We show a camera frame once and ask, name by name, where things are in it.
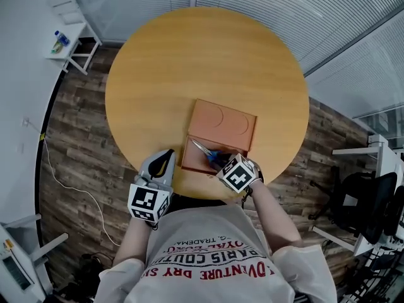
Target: person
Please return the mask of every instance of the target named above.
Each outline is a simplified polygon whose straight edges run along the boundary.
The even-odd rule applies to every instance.
[[[250,188],[263,233],[236,204],[176,195],[158,229],[132,218],[95,303],[336,302],[320,246],[303,246],[261,180]]]

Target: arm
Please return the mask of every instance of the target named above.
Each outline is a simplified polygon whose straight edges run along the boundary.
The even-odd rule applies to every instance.
[[[261,181],[253,182],[250,187],[259,221],[272,252],[285,246],[300,247],[302,238],[299,231],[271,191]]]
[[[132,218],[121,246],[115,255],[113,266],[129,258],[136,258],[145,262],[150,231],[151,228],[144,220]]]

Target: black chair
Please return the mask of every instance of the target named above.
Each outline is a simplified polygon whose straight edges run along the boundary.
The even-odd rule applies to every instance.
[[[341,229],[353,233],[356,237],[362,234],[371,244],[377,243],[385,224],[391,220],[386,217],[393,211],[388,205],[395,194],[396,173],[377,178],[374,173],[354,173],[341,183],[339,168],[333,167],[333,172],[335,185],[332,192],[314,181],[310,182],[310,185],[326,193],[330,200],[317,214],[309,215],[309,219],[317,220],[330,209],[333,223]],[[347,194],[357,199],[355,206],[343,205]]]

